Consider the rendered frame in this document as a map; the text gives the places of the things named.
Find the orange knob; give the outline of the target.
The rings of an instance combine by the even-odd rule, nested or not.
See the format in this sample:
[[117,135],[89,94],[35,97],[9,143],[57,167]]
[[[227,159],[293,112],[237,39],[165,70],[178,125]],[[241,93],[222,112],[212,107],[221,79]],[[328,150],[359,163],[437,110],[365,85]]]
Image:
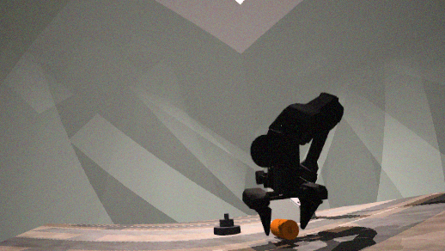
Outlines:
[[270,230],[274,236],[279,236],[288,240],[297,238],[299,234],[299,226],[291,219],[275,219],[271,223]]

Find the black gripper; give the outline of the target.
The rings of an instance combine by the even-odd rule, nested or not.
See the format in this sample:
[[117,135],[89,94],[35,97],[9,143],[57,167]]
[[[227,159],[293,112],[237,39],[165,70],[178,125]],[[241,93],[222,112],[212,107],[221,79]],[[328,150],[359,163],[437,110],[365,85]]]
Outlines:
[[283,163],[271,166],[274,172],[273,192],[267,192],[261,188],[245,188],[242,194],[242,201],[247,207],[254,209],[260,216],[264,232],[270,234],[272,209],[268,207],[271,200],[298,198],[300,201],[300,228],[303,230],[308,225],[323,199],[327,199],[328,191],[326,186],[309,182],[300,185],[300,173],[304,168],[300,168],[300,163]]

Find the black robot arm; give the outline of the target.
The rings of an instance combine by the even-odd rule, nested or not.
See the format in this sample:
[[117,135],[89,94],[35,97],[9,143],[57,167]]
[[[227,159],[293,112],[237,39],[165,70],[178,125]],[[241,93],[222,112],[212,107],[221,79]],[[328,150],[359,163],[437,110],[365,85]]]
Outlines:
[[274,172],[271,166],[300,163],[300,145],[310,143],[305,160],[300,163],[300,185],[317,181],[318,159],[327,135],[344,114],[337,96],[320,93],[309,103],[294,103],[287,106],[269,126],[266,135],[257,137],[251,146],[251,157],[256,165],[267,168],[255,172],[257,184],[270,188]]

